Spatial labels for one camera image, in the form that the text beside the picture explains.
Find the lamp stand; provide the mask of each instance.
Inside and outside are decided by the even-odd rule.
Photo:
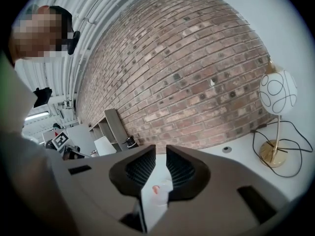
[[[259,155],[263,160],[263,164],[268,164],[270,167],[275,168],[282,165],[287,157],[287,153],[278,150],[278,148],[285,148],[285,143],[283,141],[279,141],[280,135],[280,116],[278,116],[278,127],[277,127],[277,138],[276,140],[271,140],[270,143],[264,142],[264,144],[260,147]]]

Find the white desk surface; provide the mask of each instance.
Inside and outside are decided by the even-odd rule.
[[[265,128],[259,130],[269,140],[275,139],[277,134],[277,124],[268,125]],[[296,141],[301,148],[310,150],[309,145],[304,141],[302,137],[295,131],[290,123],[283,122],[280,127],[280,139],[290,139]],[[260,159],[255,155],[252,149],[252,139],[253,134],[248,134],[231,142],[201,149],[201,151],[219,155],[222,157],[230,158],[232,160],[238,161],[254,171],[255,173],[262,176],[264,179],[269,181],[275,187],[280,189],[289,200],[305,193],[314,178],[315,173],[315,152],[308,153],[302,152],[302,168],[298,175],[291,178],[279,177],[274,174],[267,166],[260,162]],[[261,145],[266,141],[266,139],[256,133],[254,148],[256,152],[259,152]],[[295,143],[287,142],[286,144],[289,148],[298,148]],[[232,148],[230,153],[223,153],[222,149],[226,146]],[[283,176],[290,176],[297,172],[301,163],[300,152],[296,150],[289,150],[288,156],[284,164],[278,168],[274,168],[275,172]]]
[[[269,140],[274,139],[277,134],[277,124],[271,124],[266,128],[260,129],[259,131],[267,136]],[[253,134],[248,134],[222,145],[201,149],[201,151],[230,158],[242,163],[277,187],[290,201],[305,193],[314,178],[315,152],[302,152],[303,164],[298,175],[292,178],[279,177],[275,175],[267,166],[264,166],[260,162],[260,159],[255,155],[252,149],[252,138]],[[303,140],[303,138],[300,137],[300,135],[294,130],[290,123],[281,123],[280,138],[296,141],[301,148],[307,150],[310,149],[308,144]],[[256,134],[254,144],[255,150],[259,151],[260,146],[264,142],[265,138],[259,134]],[[287,142],[287,145],[290,148],[298,148],[296,144],[291,142]],[[223,153],[222,149],[226,146],[231,147],[232,152]],[[280,175],[293,175],[298,170],[300,163],[300,152],[290,151],[284,164],[278,168],[275,168],[274,170]],[[152,198],[154,198],[155,195],[152,190],[152,186],[159,185],[164,179],[171,180],[171,176],[166,167],[166,154],[161,154],[157,155],[156,167],[154,168],[152,174],[141,191],[142,205],[148,231],[152,229],[152,227],[167,211],[166,206],[156,206],[152,202]]]

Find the table lamp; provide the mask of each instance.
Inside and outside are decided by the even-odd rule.
[[[270,143],[265,142],[259,151],[262,162],[270,167],[278,167],[284,163],[287,153],[278,150],[286,148],[283,141],[279,141],[280,116],[289,112],[296,103],[297,86],[291,74],[276,66],[268,55],[268,65],[259,83],[259,98],[267,112],[277,115],[277,138]]]

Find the brick wall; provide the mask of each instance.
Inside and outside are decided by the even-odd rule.
[[[266,55],[223,0],[137,0],[94,50],[77,112],[94,125],[115,108],[127,133],[157,152],[224,143],[271,118],[257,94]]]

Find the ceiling light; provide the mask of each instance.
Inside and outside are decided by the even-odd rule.
[[[39,114],[28,116],[28,117],[26,117],[25,121],[31,120],[31,119],[34,119],[34,118],[38,118],[38,117],[42,117],[42,116],[47,116],[47,115],[49,115],[49,112],[45,111],[45,112],[42,112],[42,113],[39,113]]]

